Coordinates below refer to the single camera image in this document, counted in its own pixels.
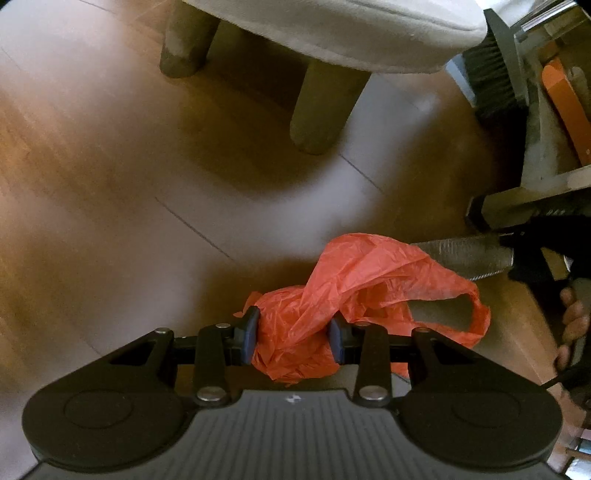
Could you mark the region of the person's right hand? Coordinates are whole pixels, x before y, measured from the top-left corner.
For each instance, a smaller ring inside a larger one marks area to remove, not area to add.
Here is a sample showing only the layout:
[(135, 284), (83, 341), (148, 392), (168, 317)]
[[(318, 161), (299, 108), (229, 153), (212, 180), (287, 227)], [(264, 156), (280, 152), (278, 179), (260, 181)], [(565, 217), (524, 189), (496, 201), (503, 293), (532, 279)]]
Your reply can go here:
[(562, 334), (562, 344), (558, 347), (555, 367), (564, 370), (570, 362), (570, 347), (583, 338), (590, 325), (590, 312), (582, 301), (578, 299), (572, 288), (565, 288), (560, 293), (565, 306), (562, 324), (565, 327)]

